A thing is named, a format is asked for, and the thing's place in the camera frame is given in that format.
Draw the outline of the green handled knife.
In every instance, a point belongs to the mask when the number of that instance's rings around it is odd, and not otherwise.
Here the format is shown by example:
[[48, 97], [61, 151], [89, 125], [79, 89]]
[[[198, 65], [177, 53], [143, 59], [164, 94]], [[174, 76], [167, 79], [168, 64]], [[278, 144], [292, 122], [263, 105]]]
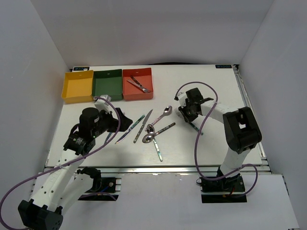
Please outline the green handled knife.
[[126, 138], [127, 135], [131, 133], [131, 131], [145, 118], [145, 115], [142, 115], [135, 123], [133, 123], [128, 131], [126, 131], [116, 142], [115, 144], [120, 143], [122, 140]]

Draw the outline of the green handled fork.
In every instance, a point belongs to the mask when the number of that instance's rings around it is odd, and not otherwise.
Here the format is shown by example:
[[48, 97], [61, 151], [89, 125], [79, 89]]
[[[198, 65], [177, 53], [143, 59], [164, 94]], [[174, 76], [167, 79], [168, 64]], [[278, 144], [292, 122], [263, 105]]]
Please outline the green handled fork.
[[196, 130], [197, 132], [199, 132], [200, 129], [199, 129], [195, 124], [193, 124], [193, 123], [191, 122], [190, 125], [193, 127], [194, 130]]

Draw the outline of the pink handled knife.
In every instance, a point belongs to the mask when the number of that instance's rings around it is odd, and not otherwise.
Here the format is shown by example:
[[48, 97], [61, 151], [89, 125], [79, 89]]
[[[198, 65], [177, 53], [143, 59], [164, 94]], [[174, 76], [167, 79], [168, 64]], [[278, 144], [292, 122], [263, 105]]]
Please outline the pink handled knife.
[[105, 139], [105, 144], [109, 141], [109, 139], [112, 137], [112, 133], [111, 132], [109, 132], [108, 133], [108, 135], [107, 135], [107, 137], [106, 137], [106, 139]]

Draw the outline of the mosaic handled knife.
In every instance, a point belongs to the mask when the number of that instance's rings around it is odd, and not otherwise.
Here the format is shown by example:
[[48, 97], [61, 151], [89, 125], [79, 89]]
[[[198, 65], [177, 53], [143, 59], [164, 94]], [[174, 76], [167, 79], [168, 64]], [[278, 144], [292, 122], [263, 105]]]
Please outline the mosaic handled knife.
[[146, 123], [147, 123], [147, 121], [148, 121], [148, 119], [149, 119], [151, 113], [152, 113], [152, 111], [153, 111], [153, 109], [150, 110], [150, 111], [148, 112], [148, 114], [146, 115], [144, 121], [142, 122], [142, 126], [141, 126], [141, 128], [139, 129], [139, 131], [138, 131], [136, 137], [135, 137], [134, 140], [133, 140], [133, 143], [134, 143], [134, 144], [137, 142], [137, 140], [138, 140], [138, 138], [139, 138], [141, 132], [143, 131], [143, 129], [144, 129], [144, 127], [145, 127], [145, 125], [146, 125]]

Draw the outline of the pink handled spoon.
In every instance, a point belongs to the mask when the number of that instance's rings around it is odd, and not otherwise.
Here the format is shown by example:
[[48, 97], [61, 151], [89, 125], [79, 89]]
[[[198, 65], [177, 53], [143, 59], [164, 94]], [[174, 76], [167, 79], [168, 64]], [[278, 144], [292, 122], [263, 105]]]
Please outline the pink handled spoon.
[[158, 117], [156, 118], [153, 122], [150, 123], [150, 125], [154, 126], [157, 122], [159, 122], [162, 118], [170, 115], [172, 113], [172, 110], [173, 110], [173, 107], [171, 105], [167, 106], [163, 113]]

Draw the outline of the green handled spoon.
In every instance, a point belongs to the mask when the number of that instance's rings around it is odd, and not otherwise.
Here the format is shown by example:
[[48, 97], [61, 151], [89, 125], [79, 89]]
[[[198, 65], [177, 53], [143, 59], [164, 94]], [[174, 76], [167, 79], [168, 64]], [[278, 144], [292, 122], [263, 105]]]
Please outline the green handled spoon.
[[142, 142], [143, 142], [143, 143], [150, 143], [151, 141], [153, 141], [153, 139], [154, 139], [157, 135], [159, 135], [159, 134], [161, 134], [161, 133], [167, 131], [168, 129], [172, 128], [172, 127], [175, 126], [175, 125], [176, 125], [176, 123], [173, 122], [173, 123], [167, 125], [166, 127], [162, 128], [162, 129], [160, 129], [160, 130], [158, 130], [158, 131], [155, 131], [153, 125], [149, 124], [149, 125], [147, 126], [147, 129], [148, 129], [149, 132], [147, 133], [147, 135], [145, 135], [145, 136], [143, 137]]

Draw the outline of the mosaic handled spoon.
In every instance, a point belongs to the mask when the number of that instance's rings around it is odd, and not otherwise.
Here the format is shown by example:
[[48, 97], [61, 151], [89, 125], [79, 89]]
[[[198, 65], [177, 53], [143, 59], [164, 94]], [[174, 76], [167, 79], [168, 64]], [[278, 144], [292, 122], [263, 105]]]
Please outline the mosaic handled spoon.
[[[150, 134], [154, 134], [155, 133], [155, 129], [154, 129], [154, 127], [151, 124], [147, 125], [146, 130], [147, 130], [147, 133], [150, 133]], [[159, 150], [157, 141], [155, 140], [155, 138], [152, 138], [152, 141], [154, 143], [154, 146], [155, 146], [156, 152], [158, 154], [159, 160], [163, 161], [163, 158], [162, 158], [161, 152]]]

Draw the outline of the pink handled fork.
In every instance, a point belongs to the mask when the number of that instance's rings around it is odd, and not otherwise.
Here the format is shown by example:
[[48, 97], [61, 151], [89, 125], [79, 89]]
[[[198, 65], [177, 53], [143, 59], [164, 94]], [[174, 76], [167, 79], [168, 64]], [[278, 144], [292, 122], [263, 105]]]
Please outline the pink handled fork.
[[143, 86], [137, 84], [136, 82], [132, 81], [132, 80], [127, 80], [127, 82], [129, 82], [130, 84], [134, 85], [135, 87], [139, 88], [141, 91], [143, 91], [144, 93], [150, 93], [151, 91], [147, 88], [144, 88]]

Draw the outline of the mosaic handled fork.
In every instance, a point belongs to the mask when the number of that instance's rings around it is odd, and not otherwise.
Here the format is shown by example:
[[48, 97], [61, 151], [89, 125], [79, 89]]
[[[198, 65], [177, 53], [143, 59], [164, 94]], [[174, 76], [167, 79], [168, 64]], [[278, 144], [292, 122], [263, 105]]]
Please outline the mosaic handled fork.
[[137, 84], [141, 85], [133, 76], [130, 77], [134, 82], [136, 82]]

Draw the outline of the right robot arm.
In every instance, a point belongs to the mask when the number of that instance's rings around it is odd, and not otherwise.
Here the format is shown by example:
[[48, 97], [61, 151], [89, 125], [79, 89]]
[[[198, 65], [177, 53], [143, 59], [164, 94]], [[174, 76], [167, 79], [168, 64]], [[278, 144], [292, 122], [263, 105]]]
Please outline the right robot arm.
[[210, 117], [224, 125], [225, 139], [228, 150], [223, 163], [219, 166], [217, 176], [205, 177], [197, 163], [197, 146], [200, 134], [197, 135], [194, 146], [195, 166], [199, 175], [207, 181], [217, 181], [217, 187], [228, 191], [234, 185], [234, 179], [240, 174], [240, 169], [249, 152], [261, 142], [262, 134], [250, 107], [235, 108], [218, 102], [215, 98], [203, 98], [198, 88], [185, 93], [177, 92], [175, 100], [179, 102], [178, 110], [185, 122], [194, 121], [198, 116], [204, 116], [200, 126]]

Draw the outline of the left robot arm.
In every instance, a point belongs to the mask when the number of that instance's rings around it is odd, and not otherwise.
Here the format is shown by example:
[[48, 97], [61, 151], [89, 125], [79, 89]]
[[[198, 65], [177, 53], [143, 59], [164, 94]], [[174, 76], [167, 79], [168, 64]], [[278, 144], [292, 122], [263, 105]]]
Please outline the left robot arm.
[[83, 109], [79, 123], [71, 130], [63, 146], [58, 165], [29, 201], [21, 201], [18, 212], [23, 224], [33, 230], [58, 230], [64, 213], [86, 191], [101, 187], [101, 173], [93, 167], [78, 170], [85, 156], [95, 146], [95, 139], [104, 132], [124, 132], [132, 124], [120, 108], [119, 119], [107, 109]]

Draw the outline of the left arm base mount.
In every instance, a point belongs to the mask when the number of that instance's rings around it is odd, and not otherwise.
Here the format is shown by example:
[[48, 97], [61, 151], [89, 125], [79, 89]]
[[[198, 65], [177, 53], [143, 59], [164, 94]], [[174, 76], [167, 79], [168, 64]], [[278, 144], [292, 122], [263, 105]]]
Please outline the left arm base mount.
[[120, 185], [120, 178], [103, 177], [100, 170], [85, 167], [77, 170], [75, 179], [67, 187], [67, 194], [71, 201], [117, 201]]

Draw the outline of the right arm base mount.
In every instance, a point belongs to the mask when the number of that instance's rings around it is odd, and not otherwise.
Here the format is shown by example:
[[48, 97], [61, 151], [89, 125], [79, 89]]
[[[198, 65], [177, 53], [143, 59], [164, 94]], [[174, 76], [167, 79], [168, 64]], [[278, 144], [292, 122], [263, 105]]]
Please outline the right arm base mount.
[[201, 187], [203, 204], [246, 203], [245, 185], [240, 174], [221, 180], [209, 181], [200, 177], [196, 184]]

